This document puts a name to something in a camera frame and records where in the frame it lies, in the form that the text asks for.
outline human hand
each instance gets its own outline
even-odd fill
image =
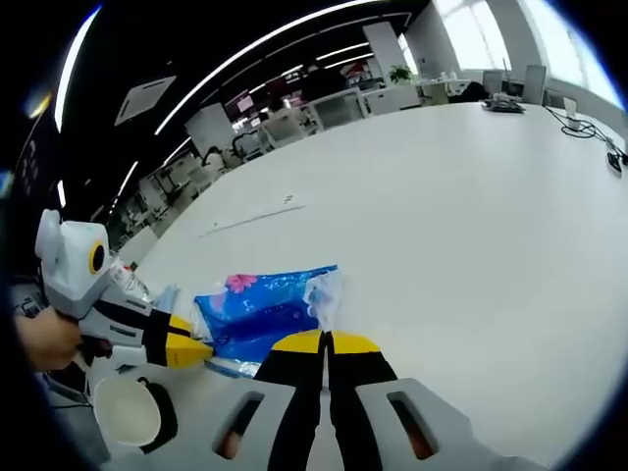
[[[81,342],[79,325],[61,317],[52,307],[34,319],[16,318],[16,326],[36,371],[63,370],[72,362]]]

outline gray gripper base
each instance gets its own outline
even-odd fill
[[[144,457],[149,461],[145,469],[267,469],[275,436],[293,394],[291,386],[248,379],[232,381],[221,394],[212,396],[207,408],[198,411],[192,430],[180,430],[171,442]],[[261,403],[246,428],[234,459],[226,459],[215,449],[250,399],[261,399]]]
[[[385,470],[536,471],[525,458],[504,457],[473,437],[469,418],[413,379],[360,386],[357,393],[369,417]],[[400,400],[412,414],[435,452],[419,460],[391,400]]]

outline potted plant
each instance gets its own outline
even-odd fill
[[[389,76],[394,83],[407,83],[412,79],[412,73],[407,66],[392,66]]]

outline white table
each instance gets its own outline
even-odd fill
[[[554,465],[604,413],[626,364],[627,180],[602,142],[561,133],[540,107],[392,113],[230,172],[138,273],[156,290],[177,282],[185,315],[226,275],[339,263],[340,329],[468,415],[485,445]],[[290,193],[307,207],[199,237]],[[203,368],[128,374],[171,392],[179,444],[198,440],[195,412],[230,381]]]

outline ceiling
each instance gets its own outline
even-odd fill
[[[54,159],[54,178],[64,181],[66,216],[87,219],[100,205],[110,204],[131,165],[138,161],[122,197],[132,194],[139,178],[154,171],[185,139],[183,124],[201,103],[225,103],[309,58],[365,42],[362,27],[369,23],[384,19],[397,33],[403,32],[429,2],[375,2],[287,30],[217,74],[155,135],[182,98],[235,52],[277,27],[338,3],[341,0],[278,2],[276,6],[252,2],[245,8],[235,2],[193,0],[105,3],[79,51],[62,132],[56,137],[58,142],[50,157]],[[74,24],[64,27],[77,31],[95,6],[84,2],[78,10],[80,15],[74,16]],[[65,31],[61,37],[66,39],[58,52],[60,59],[47,71],[55,93],[63,66],[61,58],[74,33]],[[329,61],[355,55],[356,51],[348,51]],[[169,76],[177,78],[152,110],[114,127],[130,88]],[[54,103],[42,117],[42,125],[56,131],[53,108]]]

